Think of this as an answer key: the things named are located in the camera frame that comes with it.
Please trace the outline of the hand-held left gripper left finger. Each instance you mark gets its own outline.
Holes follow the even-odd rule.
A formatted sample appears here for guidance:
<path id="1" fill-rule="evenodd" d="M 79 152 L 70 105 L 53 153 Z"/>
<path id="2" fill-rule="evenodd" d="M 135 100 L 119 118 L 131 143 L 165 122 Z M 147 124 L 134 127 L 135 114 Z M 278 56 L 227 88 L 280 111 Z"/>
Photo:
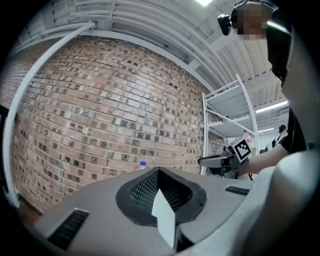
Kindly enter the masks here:
<path id="1" fill-rule="evenodd" d="M 134 186 L 130 189 L 130 196 L 136 207 L 147 213 L 152 213 L 154 199 L 158 193 L 159 168 L 150 171 L 134 179 Z"/>

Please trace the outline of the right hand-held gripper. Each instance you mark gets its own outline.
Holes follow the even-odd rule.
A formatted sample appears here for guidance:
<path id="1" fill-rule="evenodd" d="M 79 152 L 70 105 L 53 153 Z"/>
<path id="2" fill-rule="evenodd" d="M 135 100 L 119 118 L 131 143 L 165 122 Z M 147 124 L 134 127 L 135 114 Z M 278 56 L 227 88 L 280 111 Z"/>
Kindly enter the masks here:
<path id="1" fill-rule="evenodd" d="M 247 137 L 242 137 L 224 147 L 222 155 L 203 157 L 197 162 L 201 167 L 221 167 L 225 178 L 238 179 L 241 165 L 251 154 L 251 142 Z"/>

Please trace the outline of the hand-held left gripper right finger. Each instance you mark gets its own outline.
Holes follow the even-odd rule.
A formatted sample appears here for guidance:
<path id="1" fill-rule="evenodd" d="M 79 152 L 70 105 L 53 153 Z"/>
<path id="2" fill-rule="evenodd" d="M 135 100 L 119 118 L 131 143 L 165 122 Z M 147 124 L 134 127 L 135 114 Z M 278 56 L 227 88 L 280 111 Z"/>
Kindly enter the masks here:
<path id="1" fill-rule="evenodd" d="M 193 196 L 188 181 L 165 168 L 159 169 L 159 189 L 174 212 Z"/>

